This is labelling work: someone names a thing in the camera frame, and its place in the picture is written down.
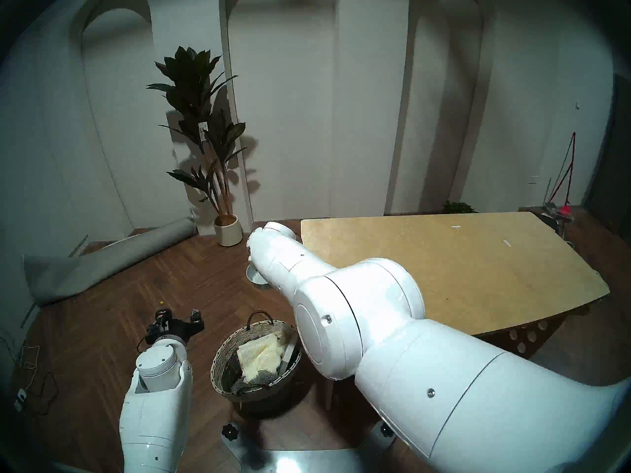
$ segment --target towel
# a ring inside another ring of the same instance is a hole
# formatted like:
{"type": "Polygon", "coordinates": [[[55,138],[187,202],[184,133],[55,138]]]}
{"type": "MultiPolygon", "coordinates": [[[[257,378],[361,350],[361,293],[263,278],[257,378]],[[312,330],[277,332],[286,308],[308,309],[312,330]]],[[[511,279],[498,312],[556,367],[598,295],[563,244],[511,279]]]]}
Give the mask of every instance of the towel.
{"type": "Polygon", "coordinates": [[[244,382],[249,383],[255,379],[260,371],[277,373],[286,346],[287,338],[284,332],[272,332],[239,346],[237,357],[243,371],[244,382]]]}

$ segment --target gray rolled carpet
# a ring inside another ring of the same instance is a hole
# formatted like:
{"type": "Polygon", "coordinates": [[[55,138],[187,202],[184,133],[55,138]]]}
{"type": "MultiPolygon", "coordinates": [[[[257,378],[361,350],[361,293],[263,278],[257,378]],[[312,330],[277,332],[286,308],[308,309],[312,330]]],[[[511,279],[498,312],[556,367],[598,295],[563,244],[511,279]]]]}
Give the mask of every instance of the gray rolled carpet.
{"type": "Polygon", "coordinates": [[[53,303],[77,295],[194,233],[193,220],[183,218],[84,256],[24,256],[24,274],[36,303],[53,303]]]}

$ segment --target table top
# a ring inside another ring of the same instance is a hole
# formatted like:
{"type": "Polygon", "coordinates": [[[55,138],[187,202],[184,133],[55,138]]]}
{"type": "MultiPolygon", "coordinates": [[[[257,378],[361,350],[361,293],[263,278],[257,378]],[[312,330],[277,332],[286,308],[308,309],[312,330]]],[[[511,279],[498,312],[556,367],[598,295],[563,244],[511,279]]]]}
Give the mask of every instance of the table top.
{"type": "Polygon", "coordinates": [[[607,295],[600,275],[529,212],[303,220],[303,244],[344,267],[369,257],[414,277],[428,319],[485,334],[607,295]]]}

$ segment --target basket handle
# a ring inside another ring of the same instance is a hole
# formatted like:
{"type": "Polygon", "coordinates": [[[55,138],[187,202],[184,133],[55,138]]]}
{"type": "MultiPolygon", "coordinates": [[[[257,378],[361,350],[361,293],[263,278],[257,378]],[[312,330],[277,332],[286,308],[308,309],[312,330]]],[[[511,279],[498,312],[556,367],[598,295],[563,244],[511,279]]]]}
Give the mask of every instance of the basket handle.
{"type": "Polygon", "coordinates": [[[250,324],[252,323],[252,317],[255,316],[257,313],[264,313],[265,316],[269,319],[269,324],[270,325],[274,325],[274,320],[269,316],[269,313],[264,312],[263,310],[257,310],[256,312],[252,312],[252,314],[250,315],[250,318],[247,319],[247,327],[245,328],[246,330],[250,330],[250,324]]]}

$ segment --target metal base plate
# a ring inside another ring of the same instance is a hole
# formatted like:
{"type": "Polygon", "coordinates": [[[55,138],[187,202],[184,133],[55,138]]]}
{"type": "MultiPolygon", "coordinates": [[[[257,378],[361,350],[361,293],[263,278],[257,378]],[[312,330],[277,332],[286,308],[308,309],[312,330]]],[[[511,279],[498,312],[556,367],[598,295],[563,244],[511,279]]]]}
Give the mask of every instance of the metal base plate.
{"type": "Polygon", "coordinates": [[[394,441],[394,434],[386,436],[379,421],[364,442],[355,449],[333,449],[320,451],[272,451],[256,446],[241,432],[239,425],[232,422],[238,431],[237,437],[228,439],[222,433],[222,441],[241,463],[241,472],[258,473],[345,473],[376,472],[381,455],[394,441]]]}

